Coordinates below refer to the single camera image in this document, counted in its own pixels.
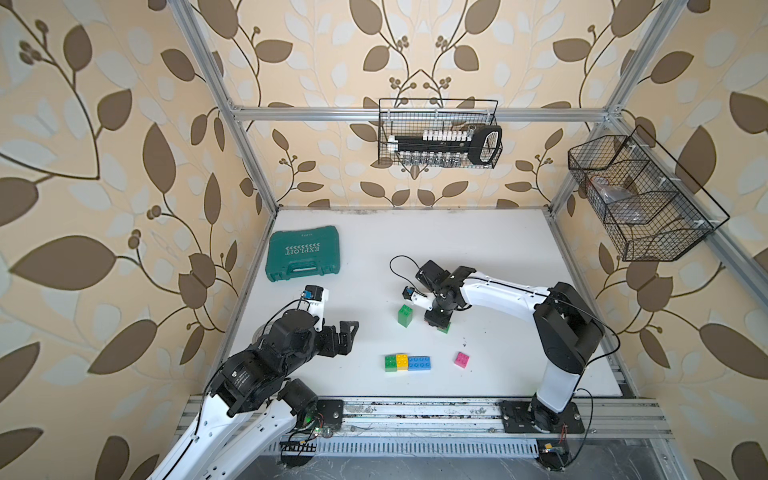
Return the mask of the green lego brick front row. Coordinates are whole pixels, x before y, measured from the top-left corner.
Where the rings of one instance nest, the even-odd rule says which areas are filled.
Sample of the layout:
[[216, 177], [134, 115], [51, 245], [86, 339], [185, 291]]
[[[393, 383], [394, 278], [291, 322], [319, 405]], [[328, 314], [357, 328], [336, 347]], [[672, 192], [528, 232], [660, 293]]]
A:
[[386, 372], [396, 372], [398, 370], [396, 355], [387, 355], [384, 357], [384, 370]]

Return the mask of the yellow lego brick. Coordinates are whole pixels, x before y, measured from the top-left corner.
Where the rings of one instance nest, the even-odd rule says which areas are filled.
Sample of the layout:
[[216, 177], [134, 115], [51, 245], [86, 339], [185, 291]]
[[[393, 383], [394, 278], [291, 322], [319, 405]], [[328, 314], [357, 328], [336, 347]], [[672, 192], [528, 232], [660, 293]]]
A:
[[409, 369], [409, 357], [405, 354], [396, 355], [395, 363], [398, 371], [407, 371]]

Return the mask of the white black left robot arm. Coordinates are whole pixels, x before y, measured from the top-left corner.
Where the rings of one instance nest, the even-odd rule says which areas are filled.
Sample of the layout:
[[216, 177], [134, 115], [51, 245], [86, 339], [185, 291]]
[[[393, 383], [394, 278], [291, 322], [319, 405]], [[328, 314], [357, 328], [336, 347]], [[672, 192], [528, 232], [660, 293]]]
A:
[[269, 446], [313, 421], [317, 395], [294, 377], [316, 356], [351, 352], [356, 321], [327, 326], [311, 310], [289, 309], [212, 377], [202, 405], [153, 479], [235, 479]]

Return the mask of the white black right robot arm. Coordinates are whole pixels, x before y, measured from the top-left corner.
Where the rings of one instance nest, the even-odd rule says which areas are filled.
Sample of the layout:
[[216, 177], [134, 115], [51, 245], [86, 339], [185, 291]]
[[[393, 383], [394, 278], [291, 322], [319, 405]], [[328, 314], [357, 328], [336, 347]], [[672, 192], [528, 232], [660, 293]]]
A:
[[549, 288], [520, 285], [467, 266], [450, 272], [433, 261], [419, 268], [416, 279], [421, 286], [405, 287], [402, 296], [424, 310], [432, 327], [448, 327], [454, 313], [472, 307], [490, 308], [535, 326], [547, 365], [529, 412], [539, 430], [552, 430], [605, 334], [576, 289], [564, 282]]

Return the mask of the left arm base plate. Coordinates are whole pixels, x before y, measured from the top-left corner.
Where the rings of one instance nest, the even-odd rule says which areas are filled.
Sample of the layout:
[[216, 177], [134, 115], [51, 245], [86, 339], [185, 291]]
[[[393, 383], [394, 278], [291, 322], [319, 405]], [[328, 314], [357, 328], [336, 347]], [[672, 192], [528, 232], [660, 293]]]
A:
[[280, 403], [288, 406], [289, 415], [292, 418], [291, 432], [317, 429], [336, 432], [341, 429], [345, 406], [345, 402], [341, 399], [320, 398], [303, 401], [282, 399]]

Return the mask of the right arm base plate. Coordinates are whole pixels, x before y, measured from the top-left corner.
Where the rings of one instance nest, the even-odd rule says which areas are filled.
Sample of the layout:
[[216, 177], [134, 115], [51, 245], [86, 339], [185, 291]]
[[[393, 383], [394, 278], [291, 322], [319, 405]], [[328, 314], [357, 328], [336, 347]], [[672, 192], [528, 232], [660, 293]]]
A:
[[571, 401], [555, 413], [536, 399], [503, 400], [498, 403], [504, 432], [507, 434], [582, 434], [583, 417]]

